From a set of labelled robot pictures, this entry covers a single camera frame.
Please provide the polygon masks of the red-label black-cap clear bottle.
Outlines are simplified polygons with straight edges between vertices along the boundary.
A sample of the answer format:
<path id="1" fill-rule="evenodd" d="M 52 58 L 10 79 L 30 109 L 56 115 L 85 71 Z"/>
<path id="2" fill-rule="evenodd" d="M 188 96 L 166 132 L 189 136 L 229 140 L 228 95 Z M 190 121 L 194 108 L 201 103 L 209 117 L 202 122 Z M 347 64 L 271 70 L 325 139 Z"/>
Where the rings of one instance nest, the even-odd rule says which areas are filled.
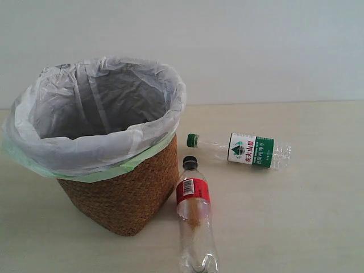
<path id="1" fill-rule="evenodd" d="M 212 232 L 209 186 L 194 156 L 183 159 L 176 186 L 176 211 L 180 228 L 180 272 L 219 272 Z"/>

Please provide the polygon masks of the woven wicker waste basket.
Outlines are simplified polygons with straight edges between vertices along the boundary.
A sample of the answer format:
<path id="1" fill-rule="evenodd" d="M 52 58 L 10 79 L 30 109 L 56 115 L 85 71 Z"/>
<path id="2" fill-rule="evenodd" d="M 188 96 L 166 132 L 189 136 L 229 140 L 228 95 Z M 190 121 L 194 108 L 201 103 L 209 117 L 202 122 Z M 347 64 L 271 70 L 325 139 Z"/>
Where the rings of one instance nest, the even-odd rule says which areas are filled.
<path id="1" fill-rule="evenodd" d="M 122 236 L 139 233 L 172 194 L 179 178 L 177 138 L 133 171 L 85 183 L 58 179 L 72 204 L 105 229 Z"/>

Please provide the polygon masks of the white plastic bin liner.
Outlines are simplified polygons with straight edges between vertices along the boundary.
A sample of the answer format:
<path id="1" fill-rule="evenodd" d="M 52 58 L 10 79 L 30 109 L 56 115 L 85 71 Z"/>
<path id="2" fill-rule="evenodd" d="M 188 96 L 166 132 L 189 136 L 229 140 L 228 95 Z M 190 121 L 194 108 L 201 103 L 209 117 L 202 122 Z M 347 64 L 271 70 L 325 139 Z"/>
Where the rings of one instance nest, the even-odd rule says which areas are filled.
<path id="1" fill-rule="evenodd" d="M 2 149 L 44 177 L 109 179 L 170 144 L 186 100 L 179 74 L 151 60 L 104 56 L 47 67 L 13 102 Z"/>

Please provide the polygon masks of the green-cap clear water bottle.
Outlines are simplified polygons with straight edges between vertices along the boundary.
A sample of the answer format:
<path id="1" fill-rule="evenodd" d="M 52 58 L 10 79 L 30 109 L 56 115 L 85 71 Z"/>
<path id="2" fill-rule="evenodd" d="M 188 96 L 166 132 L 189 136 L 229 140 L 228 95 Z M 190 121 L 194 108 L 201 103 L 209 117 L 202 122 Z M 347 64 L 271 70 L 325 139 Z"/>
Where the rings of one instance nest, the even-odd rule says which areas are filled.
<path id="1" fill-rule="evenodd" d="M 291 159 L 291 145 L 272 138 L 231 133 L 227 140 L 208 140 L 194 133 L 187 136 L 186 145 L 216 159 L 262 168 L 282 169 Z"/>

